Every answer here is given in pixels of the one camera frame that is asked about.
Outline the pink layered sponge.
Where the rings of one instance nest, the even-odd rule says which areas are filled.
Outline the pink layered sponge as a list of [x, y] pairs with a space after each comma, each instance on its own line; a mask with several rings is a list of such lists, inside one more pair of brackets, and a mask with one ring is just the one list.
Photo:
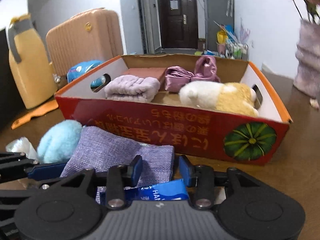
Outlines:
[[166, 70], [166, 68], [130, 68], [123, 72], [122, 75], [134, 75], [141, 78], [154, 77], [162, 86], [165, 80]]

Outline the black paper shopping bag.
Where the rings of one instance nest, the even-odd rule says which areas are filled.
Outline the black paper shopping bag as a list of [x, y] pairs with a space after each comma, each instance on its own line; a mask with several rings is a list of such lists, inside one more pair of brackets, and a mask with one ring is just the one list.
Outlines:
[[9, 48], [5, 29], [0, 32], [0, 125], [5, 127], [25, 108], [9, 66]]

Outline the yellow bucket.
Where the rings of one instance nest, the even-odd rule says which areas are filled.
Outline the yellow bucket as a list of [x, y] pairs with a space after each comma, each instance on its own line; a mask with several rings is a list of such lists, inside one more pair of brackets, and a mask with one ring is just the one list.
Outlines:
[[225, 30], [221, 29], [216, 33], [218, 44], [225, 44], [228, 39], [228, 34]]

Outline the white yellow plush toy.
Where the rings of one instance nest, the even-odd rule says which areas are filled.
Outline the white yellow plush toy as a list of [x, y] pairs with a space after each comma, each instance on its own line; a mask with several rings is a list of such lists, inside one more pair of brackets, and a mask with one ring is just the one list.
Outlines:
[[184, 106], [253, 117], [259, 116], [258, 110], [254, 107], [257, 94], [253, 88], [244, 83], [193, 81], [180, 89], [179, 97]]

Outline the pink satin bow scrunchie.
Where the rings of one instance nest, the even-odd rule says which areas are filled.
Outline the pink satin bow scrunchie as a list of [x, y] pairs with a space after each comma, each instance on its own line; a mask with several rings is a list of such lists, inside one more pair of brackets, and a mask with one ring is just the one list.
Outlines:
[[180, 66], [172, 66], [165, 71], [165, 90], [178, 93], [181, 88], [193, 81], [221, 82], [217, 75], [216, 59], [212, 55], [202, 55], [195, 64], [194, 72]]

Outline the yellow thermos jug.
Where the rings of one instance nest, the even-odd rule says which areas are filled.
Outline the yellow thermos jug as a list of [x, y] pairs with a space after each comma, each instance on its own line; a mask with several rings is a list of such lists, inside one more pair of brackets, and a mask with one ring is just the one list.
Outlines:
[[14, 17], [8, 27], [9, 65], [26, 109], [51, 98], [57, 91], [54, 71], [31, 14]]

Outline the light blue plush puff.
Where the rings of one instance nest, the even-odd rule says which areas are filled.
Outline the light blue plush puff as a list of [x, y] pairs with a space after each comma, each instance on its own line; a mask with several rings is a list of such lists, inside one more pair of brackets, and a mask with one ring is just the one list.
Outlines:
[[64, 120], [51, 127], [38, 145], [39, 162], [51, 164], [68, 161], [79, 143], [81, 131], [82, 125], [75, 120]]

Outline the grey refrigerator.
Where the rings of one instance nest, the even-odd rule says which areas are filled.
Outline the grey refrigerator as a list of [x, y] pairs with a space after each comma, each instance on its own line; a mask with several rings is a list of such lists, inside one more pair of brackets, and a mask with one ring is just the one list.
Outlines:
[[230, 25], [234, 29], [234, 17], [227, 14], [228, 0], [205, 0], [204, 9], [206, 16], [206, 48], [217, 51], [217, 35], [219, 25]]

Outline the dark brown entrance door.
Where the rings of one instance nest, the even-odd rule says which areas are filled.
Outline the dark brown entrance door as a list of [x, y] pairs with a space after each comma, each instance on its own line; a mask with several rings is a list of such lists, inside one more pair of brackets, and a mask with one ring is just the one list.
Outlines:
[[197, 0], [158, 0], [158, 14], [163, 49], [197, 48]]

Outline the pink textured vase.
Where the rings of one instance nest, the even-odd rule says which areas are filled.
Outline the pink textured vase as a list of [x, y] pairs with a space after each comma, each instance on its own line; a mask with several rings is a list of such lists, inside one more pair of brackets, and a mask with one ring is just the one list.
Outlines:
[[301, 20], [293, 85], [313, 99], [319, 97], [319, 25]]

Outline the fallen rose petal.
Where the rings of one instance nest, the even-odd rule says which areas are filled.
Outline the fallen rose petal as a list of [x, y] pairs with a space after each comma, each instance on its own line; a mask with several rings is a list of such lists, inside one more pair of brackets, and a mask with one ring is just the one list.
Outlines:
[[317, 101], [317, 99], [310, 99], [310, 106], [316, 110], [320, 110], [320, 106], [319, 103]]

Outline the lavender fluffy headband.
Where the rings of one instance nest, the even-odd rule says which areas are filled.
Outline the lavender fluffy headband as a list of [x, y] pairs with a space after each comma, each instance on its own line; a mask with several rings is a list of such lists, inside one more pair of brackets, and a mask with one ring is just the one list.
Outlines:
[[151, 102], [157, 95], [161, 83], [154, 77], [122, 75], [104, 87], [107, 100]]

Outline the purple woven cloth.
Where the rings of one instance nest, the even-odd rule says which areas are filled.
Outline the purple woven cloth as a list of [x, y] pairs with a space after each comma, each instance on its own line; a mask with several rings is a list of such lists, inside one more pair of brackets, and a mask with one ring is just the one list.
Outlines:
[[106, 172], [112, 166], [129, 165], [137, 155], [141, 155], [143, 161], [138, 187], [171, 180], [174, 164], [173, 146], [137, 142], [95, 126], [82, 129], [79, 143], [65, 165], [61, 177], [71, 176], [86, 168]]

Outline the blue tissue packet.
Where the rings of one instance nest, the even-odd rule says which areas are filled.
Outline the blue tissue packet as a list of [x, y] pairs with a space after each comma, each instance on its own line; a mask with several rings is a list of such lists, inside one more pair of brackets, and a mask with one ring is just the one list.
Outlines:
[[133, 200], [167, 201], [189, 199], [183, 179], [135, 188], [131, 187], [130, 180], [127, 182], [127, 179], [125, 179], [124, 186], [129, 187], [129, 189], [124, 190], [127, 202]]

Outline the red cardboard box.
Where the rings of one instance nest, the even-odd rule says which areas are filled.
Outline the red cardboard box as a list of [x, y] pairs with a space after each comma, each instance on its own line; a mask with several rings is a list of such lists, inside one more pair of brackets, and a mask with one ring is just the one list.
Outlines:
[[177, 153], [264, 165], [281, 144], [291, 116], [268, 79], [251, 62], [217, 58], [224, 83], [256, 88], [262, 97], [257, 117], [184, 107], [177, 94], [161, 90], [153, 102], [107, 100], [91, 90], [102, 75], [111, 79], [127, 70], [179, 66], [192, 71], [197, 56], [185, 54], [117, 56], [61, 88], [55, 99], [66, 119], [97, 126], [115, 135], [154, 145], [172, 145]]

